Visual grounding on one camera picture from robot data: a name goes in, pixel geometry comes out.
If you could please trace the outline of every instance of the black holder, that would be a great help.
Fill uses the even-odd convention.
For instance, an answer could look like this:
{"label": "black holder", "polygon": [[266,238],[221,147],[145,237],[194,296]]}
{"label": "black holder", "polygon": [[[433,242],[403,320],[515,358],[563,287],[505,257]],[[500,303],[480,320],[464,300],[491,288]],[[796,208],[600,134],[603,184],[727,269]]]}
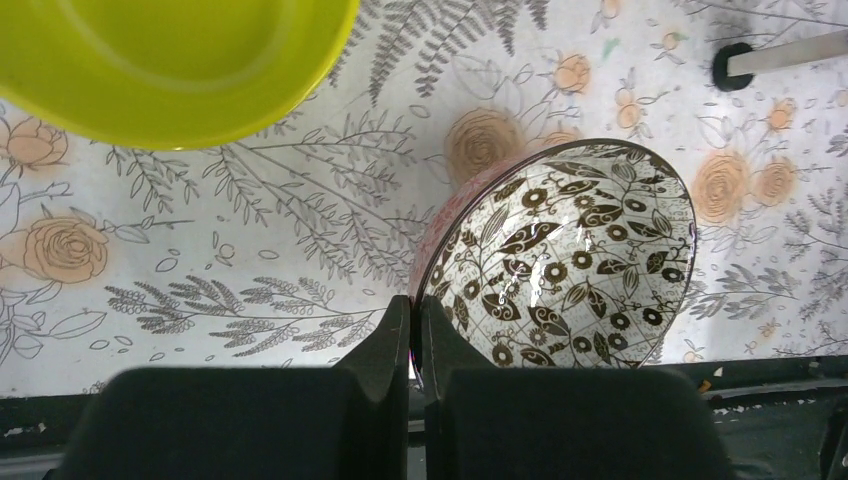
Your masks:
{"label": "black holder", "polygon": [[722,92],[732,92],[742,90],[750,85],[754,80],[754,75],[729,77],[727,76],[727,62],[730,60],[730,57],[753,51],[754,48],[747,43],[734,43],[733,45],[722,47],[713,59],[713,84],[715,84],[716,88]]}
{"label": "black holder", "polygon": [[[331,369],[123,373],[89,403],[51,478],[405,479],[411,316],[395,297]],[[430,479],[848,478],[842,360],[507,370],[438,299],[419,317]],[[720,389],[699,395],[718,366]]]}

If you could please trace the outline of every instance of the bowl rim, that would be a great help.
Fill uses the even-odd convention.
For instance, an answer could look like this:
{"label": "bowl rim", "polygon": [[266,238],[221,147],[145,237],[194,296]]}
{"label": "bowl rim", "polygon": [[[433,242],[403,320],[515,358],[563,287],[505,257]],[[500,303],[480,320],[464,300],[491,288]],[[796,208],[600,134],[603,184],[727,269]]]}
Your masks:
{"label": "bowl rim", "polygon": [[[636,148],[638,150],[641,150],[641,151],[651,155],[654,159],[662,162],[663,165],[665,165],[666,167],[669,167],[669,169],[671,169],[671,171],[673,171],[675,173],[675,179],[680,183],[680,186],[683,188],[683,192],[686,194],[686,200],[689,204],[689,209],[692,212],[692,222],[690,223],[690,226],[689,226],[690,235],[691,235],[691,238],[692,238],[692,251],[689,255],[690,262],[689,262],[689,268],[686,272],[686,283],[683,285],[683,292],[684,292],[684,296],[685,296],[685,293],[689,290],[689,283],[692,280],[692,274],[694,273],[694,269],[695,269],[695,260],[696,260],[697,251],[698,251],[698,226],[697,226],[697,215],[695,214],[695,206],[692,203],[692,195],[689,193],[689,189],[686,187],[686,183],[683,181],[683,178],[677,172],[677,169],[675,169],[670,163],[668,163],[668,161],[665,158],[658,155],[656,152],[654,152],[650,148],[647,148],[645,146],[642,146],[642,145],[639,145],[637,143],[633,143],[633,142],[630,142],[630,141],[627,141],[627,140],[620,140],[620,139],[617,139],[617,138],[587,138],[587,139],[582,139],[582,140],[575,140],[575,141],[572,141],[572,142],[561,143],[559,145],[554,145],[552,147],[549,147],[549,148],[546,148],[544,150],[540,150],[536,153],[533,153],[530,156],[528,156],[527,158],[525,158],[524,160],[516,162],[515,165],[510,166],[500,176],[498,176],[493,181],[489,182],[488,185],[483,187],[480,190],[480,192],[477,195],[475,195],[462,208],[462,210],[456,215],[456,217],[454,217],[454,219],[451,221],[450,226],[445,230],[445,234],[439,240],[438,245],[436,246],[435,249],[433,249],[433,254],[431,255],[430,259],[427,261],[427,267],[424,269],[424,271],[421,275],[421,280],[419,281],[419,284],[416,286],[415,297],[412,299],[412,320],[413,321],[412,321],[412,325],[411,325],[411,329],[410,329],[410,334],[411,334],[410,353],[412,354],[412,359],[413,359],[413,364],[415,366],[416,374],[420,374],[421,367],[422,367],[422,365],[420,365],[420,362],[421,362],[421,351],[420,350],[421,350],[421,346],[422,346],[421,345],[422,340],[421,340],[421,320],[420,320],[419,312],[421,311],[421,307],[422,307],[421,304],[424,301],[424,290],[426,290],[426,288],[427,288],[427,279],[429,278],[430,274],[432,273],[433,268],[435,267],[435,265],[437,263],[437,260],[440,256],[439,254],[445,248],[445,244],[450,239],[451,235],[453,235],[453,233],[457,229],[457,227],[462,223],[463,220],[465,220],[465,217],[468,215],[468,213],[471,212],[472,210],[474,210],[477,207],[477,205],[479,205],[480,202],[482,202],[483,199],[485,199],[489,195],[489,193],[491,193],[494,189],[501,186],[503,181],[512,177],[512,175],[517,173],[522,168],[526,167],[529,163],[535,162],[536,160],[539,160],[539,159],[542,159],[542,158],[551,157],[553,155],[559,154],[559,153],[566,151],[566,150],[571,150],[573,148],[579,148],[579,147],[585,147],[585,146],[591,146],[591,145],[598,145],[598,144],[619,145],[619,146],[622,146],[622,147]],[[668,334],[668,331],[671,328],[672,324],[674,324],[675,320],[677,319],[678,314],[679,314],[679,307],[678,307],[678,312],[675,313],[674,317],[668,322],[668,324],[663,329],[662,334],[659,337],[660,340],[656,343],[656,345],[654,345],[653,347],[651,347],[650,350],[648,350],[647,354],[645,354],[645,358],[642,359],[641,362],[639,362],[639,365],[636,368],[640,368],[643,365],[645,365],[645,362],[648,361],[648,359],[650,358],[650,356],[654,352],[654,350],[656,350],[656,348],[658,346],[662,345],[663,339],[665,338],[666,334]]]}
{"label": "bowl rim", "polygon": [[305,88],[301,92],[296,92],[285,98],[281,97],[278,106],[269,113],[256,117],[254,120],[240,126],[230,128],[220,134],[191,135],[184,140],[166,141],[155,138],[144,138],[143,134],[130,136],[116,135],[87,126],[85,123],[73,121],[57,110],[32,101],[28,96],[21,95],[6,83],[0,83],[0,98],[7,99],[25,113],[45,121],[56,128],[97,142],[150,150],[200,150],[224,145],[252,135],[274,121],[285,117],[309,97],[318,85],[324,81],[344,50],[359,12],[360,0],[344,0],[344,2],[347,5],[347,10],[344,12],[342,21],[339,23],[339,28],[330,41],[330,48],[327,49],[321,58],[318,67],[305,76],[305,81],[303,82]]}

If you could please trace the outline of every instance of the orange rose print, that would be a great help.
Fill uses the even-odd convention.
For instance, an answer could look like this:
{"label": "orange rose print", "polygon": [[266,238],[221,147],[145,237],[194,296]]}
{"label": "orange rose print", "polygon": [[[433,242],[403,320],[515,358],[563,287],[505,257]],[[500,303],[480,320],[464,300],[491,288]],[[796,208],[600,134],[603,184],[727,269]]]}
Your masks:
{"label": "orange rose print", "polygon": [[675,48],[677,48],[678,45],[680,45],[680,40],[682,40],[683,38],[684,38],[684,36],[680,33],[677,33],[677,32],[668,33],[663,37],[663,41],[662,41],[663,48],[666,51],[670,52],[670,51],[674,50]]}
{"label": "orange rose print", "polygon": [[795,167],[786,157],[773,159],[751,185],[751,193],[763,205],[785,202],[795,188]]}
{"label": "orange rose print", "polygon": [[4,258],[34,277],[80,283],[100,275],[106,267],[108,239],[77,218],[39,220],[20,233],[26,234],[23,257]]}
{"label": "orange rose print", "polygon": [[542,140],[543,146],[560,145],[562,143],[573,142],[579,140],[582,135],[580,130],[568,129],[561,132],[554,132]]}
{"label": "orange rose print", "polygon": [[592,69],[583,55],[572,55],[560,59],[554,71],[554,84],[560,90],[570,93],[583,93],[589,85]]}
{"label": "orange rose print", "polygon": [[615,92],[615,103],[617,103],[619,107],[629,105],[633,103],[633,100],[633,92],[626,88],[619,88],[618,91]]}
{"label": "orange rose print", "polygon": [[621,10],[620,0],[601,0],[601,15],[604,18],[615,18]]}
{"label": "orange rose print", "polygon": [[723,224],[732,219],[742,208],[747,179],[748,165],[740,154],[715,154],[701,165],[692,183],[695,213],[713,224]]}
{"label": "orange rose print", "polygon": [[28,167],[53,165],[68,151],[65,132],[30,117],[14,128],[0,122],[0,154]]}
{"label": "orange rose print", "polygon": [[782,327],[783,325],[777,323],[776,320],[772,319],[770,322],[766,322],[765,325],[760,325],[757,327],[760,330],[760,335],[764,338],[769,338],[777,332],[777,327]]}
{"label": "orange rose print", "polygon": [[703,355],[699,355],[691,350],[683,354],[683,363],[696,363],[698,360],[703,359]]}
{"label": "orange rose print", "polygon": [[616,115],[616,123],[618,126],[627,130],[639,124],[642,119],[642,109],[635,103],[625,105],[618,110]]}
{"label": "orange rose print", "polygon": [[524,145],[524,135],[511,117],[478,108],[460,118],[445,139],[448,170],[462,185],[489,166],[518,155]]}
{"label": "orange rose print", "polygon": [[792,126],[792,116],[795,114],[795,102],[791,98],[781,100],[774,104],[766,121],[772,132],[787,130]]}

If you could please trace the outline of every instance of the floral tablecloth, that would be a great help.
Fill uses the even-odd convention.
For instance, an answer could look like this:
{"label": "floral tablecloth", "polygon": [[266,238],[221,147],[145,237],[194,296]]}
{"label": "floral tablecloth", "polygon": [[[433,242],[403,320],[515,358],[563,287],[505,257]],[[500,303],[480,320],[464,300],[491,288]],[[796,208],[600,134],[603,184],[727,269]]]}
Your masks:
{"label": "floral tablecloth", "polygon": [[840,28],[838,0],[363,0],[327,81],[229,145],[106,145],[1,103],[0,395],[332,364],[406,290],[452,176],[591,137],[656,151],[695,203],[651,362],[848,352],[848,62],[709,80],[725,44]]}

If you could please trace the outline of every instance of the bowl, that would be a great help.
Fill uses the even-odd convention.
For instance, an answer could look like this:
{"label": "bowl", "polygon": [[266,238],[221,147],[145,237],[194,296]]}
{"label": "bowl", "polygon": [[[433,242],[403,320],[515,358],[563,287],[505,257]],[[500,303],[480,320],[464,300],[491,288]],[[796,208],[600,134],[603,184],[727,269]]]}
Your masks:
{"label": "bowl", "polygon": [[0,96],[74,133],[200,148],[285,116],[333,66],[357,0],[0,3]]}
{"label": "bowl", "polygon": [[491,167],[442,207],[413,264],[413,311],[438,298],[497,366],[635,368],[677,314],[695,232],[683,181],[654,152],[558,145]]}

